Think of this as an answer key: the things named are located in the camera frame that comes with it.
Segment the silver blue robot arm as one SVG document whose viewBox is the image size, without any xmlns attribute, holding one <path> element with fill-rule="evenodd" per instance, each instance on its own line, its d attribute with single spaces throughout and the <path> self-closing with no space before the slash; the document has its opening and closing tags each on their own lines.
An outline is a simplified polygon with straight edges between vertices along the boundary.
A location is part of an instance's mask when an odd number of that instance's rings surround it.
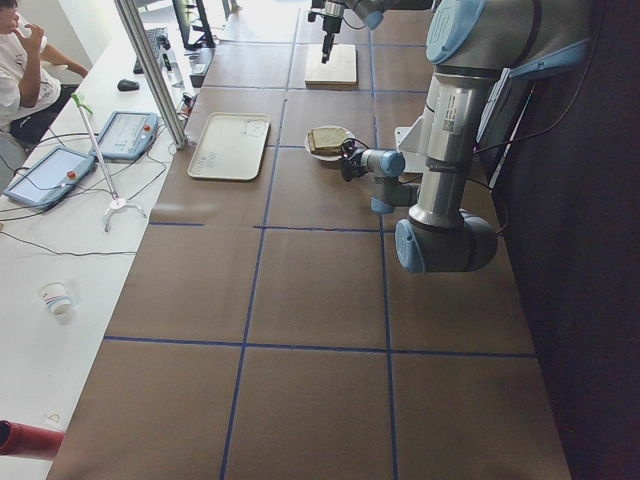
<svg viewBox="0 0 640 480">
<path fill-rule="evenodd" d="M 410 132 L 424 163 L 420 186 L 399 183 L 401 149 L 362 149 L 347 140 L 340 159 L 345 180 L 371 173 L 381 185 L 373 210 L 409 208 L 395 228 L 405 270 L 466 272 L 491 261 L 496 232 L 460 207 L 487 98 L 503 70 L 537 79 L 579 65 L 591 10 L 589 1 L 442 1 L 436 7 L 426 41 L 435 111 L 423 113 Z"/>
<path fill-rule="evenodd" d="M 376 29 L 383 20 L 384 12 L 390 10 L 396 1 L 370 0 L 313 0 L 308 11 L 307 20 L 313 23 L 317 16 L 322 18 L 324 39 L 322 43 L 321 62 L 330 61 L 335 36 L 340 33 L 344 21 L 344 12 L 351 10 L 369 30 Z"/>
</svg>

